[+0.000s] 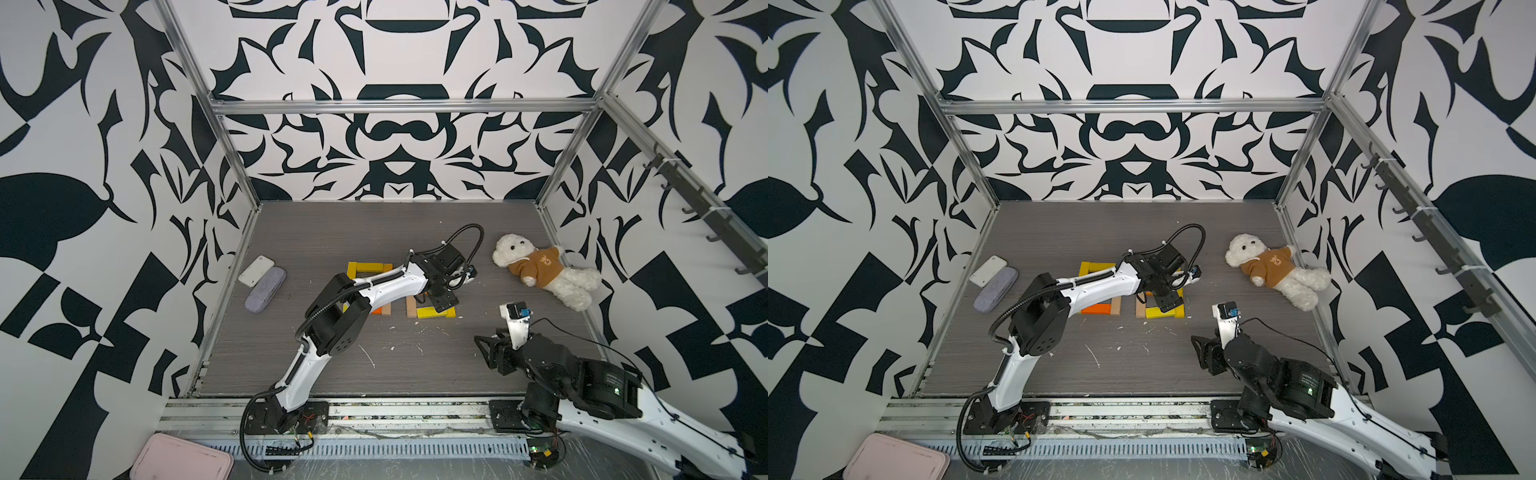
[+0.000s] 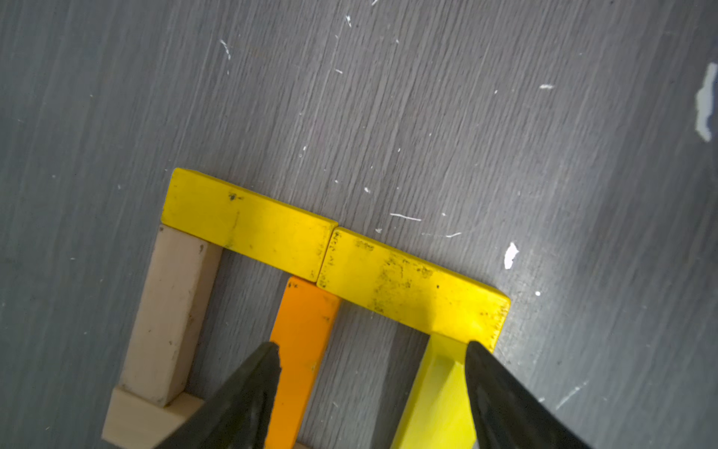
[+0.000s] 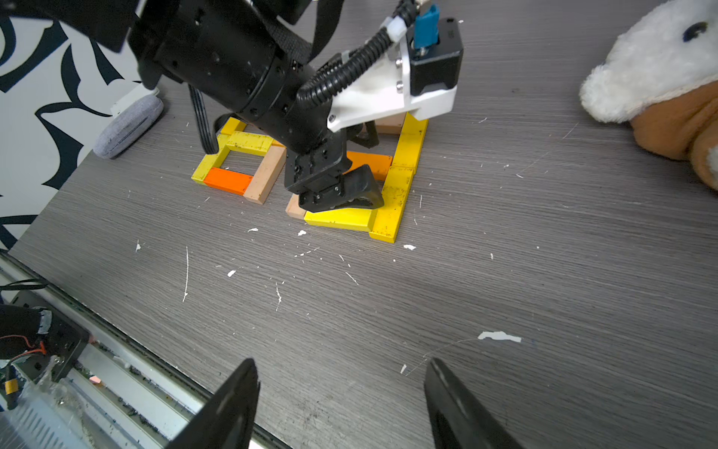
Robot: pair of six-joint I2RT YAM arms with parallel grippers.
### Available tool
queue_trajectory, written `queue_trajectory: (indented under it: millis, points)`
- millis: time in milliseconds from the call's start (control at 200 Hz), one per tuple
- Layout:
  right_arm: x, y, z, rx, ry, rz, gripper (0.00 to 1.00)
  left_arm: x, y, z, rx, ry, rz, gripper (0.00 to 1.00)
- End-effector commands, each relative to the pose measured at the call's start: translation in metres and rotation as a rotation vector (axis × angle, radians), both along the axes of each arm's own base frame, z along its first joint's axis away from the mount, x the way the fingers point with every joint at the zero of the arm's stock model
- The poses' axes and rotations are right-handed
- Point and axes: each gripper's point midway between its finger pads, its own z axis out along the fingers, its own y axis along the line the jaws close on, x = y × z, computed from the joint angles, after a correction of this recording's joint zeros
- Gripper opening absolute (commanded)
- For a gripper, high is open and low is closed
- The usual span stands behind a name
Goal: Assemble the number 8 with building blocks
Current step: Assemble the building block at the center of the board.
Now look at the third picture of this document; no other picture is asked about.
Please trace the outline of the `natural wood block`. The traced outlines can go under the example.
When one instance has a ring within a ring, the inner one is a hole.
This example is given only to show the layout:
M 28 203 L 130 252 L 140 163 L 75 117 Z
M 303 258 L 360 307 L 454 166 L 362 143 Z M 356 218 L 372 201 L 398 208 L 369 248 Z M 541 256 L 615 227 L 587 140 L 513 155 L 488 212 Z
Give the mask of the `natural wood block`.
M 244 198 L 255 204 L 264 204 L 285 165 L 286 149 L 273 145 L 267 151 L 252 176 Z
M 293 195 L 285 209 L 287 215 L 297 220 L 305 220 L 306 211 L 299 205 L 299 195 Z
M 376 130 L 381 135 L 393 135 L 398 136 L 401 134 L 403 125 L 405 123 L 406 114 L 400 113 L 374 121 Z

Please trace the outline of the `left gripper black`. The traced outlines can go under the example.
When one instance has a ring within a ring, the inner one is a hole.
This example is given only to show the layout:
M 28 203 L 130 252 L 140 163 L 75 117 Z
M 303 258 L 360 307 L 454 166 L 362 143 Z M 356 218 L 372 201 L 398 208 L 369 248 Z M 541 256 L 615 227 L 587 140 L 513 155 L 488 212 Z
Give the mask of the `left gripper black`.
M 351 166 L 347 157 L 347 129 L 329 130 L 325 114 L 309 112 L 306 116 L 309 127 L 297 137 L 298 145 L 287 146 L 285 170 L 285 187 L 301 194 L 301 209 L 322 213 L 383 207 L 383 195 L 369 165 L 343 174 Z

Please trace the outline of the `red orange block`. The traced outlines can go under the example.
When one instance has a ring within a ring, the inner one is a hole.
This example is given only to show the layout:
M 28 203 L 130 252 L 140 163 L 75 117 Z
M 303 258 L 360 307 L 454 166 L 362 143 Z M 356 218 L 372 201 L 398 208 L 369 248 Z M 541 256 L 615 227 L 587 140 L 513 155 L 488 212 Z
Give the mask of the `red orange block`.
M 252 176 L 222 168 L 212 168 L 204 179 L 208 187 L 244 196 L 252 182 Z

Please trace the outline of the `yellow block long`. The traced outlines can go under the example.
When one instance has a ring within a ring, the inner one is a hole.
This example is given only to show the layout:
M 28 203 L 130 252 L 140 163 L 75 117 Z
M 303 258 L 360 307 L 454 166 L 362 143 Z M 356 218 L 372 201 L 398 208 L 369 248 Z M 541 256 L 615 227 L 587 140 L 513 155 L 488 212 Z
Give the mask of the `yellow block long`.
M 383 207 L 376 213 L 374 226 L 369 232 L 372 239 L 395 243 L 402 222 L 403 214 L 414 171 L 411 168 L 391 168 L 383 185 Z

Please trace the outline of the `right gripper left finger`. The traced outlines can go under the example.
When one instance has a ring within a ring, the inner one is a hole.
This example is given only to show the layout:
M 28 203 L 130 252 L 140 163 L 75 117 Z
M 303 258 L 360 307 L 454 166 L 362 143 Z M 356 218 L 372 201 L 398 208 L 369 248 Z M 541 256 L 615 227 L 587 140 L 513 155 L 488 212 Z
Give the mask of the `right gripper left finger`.
M 247 449 L 254 432 L 259 393 L 256 364 L 247 358 L 166 449 Z

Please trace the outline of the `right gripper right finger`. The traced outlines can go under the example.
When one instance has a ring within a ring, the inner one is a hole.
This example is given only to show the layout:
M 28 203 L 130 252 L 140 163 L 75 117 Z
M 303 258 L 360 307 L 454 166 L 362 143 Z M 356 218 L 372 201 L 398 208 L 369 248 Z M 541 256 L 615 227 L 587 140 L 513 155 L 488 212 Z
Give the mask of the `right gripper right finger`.
M 436 448 L 523 448 L 438 358 L 427 365 L 424 394 Z

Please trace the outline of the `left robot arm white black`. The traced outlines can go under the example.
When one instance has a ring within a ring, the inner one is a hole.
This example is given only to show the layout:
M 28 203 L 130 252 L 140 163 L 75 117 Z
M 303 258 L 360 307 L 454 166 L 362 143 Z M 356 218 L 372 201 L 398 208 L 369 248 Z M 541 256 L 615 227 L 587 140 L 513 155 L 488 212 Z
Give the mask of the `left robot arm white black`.
M 5 1 L 1 13 L 64 22 L 112 51 L 128 46 L 143 85 L 164 77 L 189 87 L 202 145 L 214 153 L 204 100 L 210 97 L 287 150 L 285 186 L 312 213 L 375 210 L 383 196 L 369 168 L 353 168 L 346 145 L 374 125 L 332 131 L 333 99 L 413 26 L 419 6 L 401 1 L 359 48 L 319 69 L 312 60 L 333 37 L 340 1 L 322 1 L 312 41 L 291 29 L 304 1 Z

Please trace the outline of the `yellow block short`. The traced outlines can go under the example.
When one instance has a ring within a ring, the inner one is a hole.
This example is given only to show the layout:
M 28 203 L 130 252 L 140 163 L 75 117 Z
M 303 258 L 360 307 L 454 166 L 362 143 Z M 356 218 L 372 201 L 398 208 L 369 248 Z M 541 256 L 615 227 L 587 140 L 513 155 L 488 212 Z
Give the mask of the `yellow block short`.
M 419 121 L 407 113 L 393 159 L 393 168 L 416 171 L 421 159 L 429 121 Z

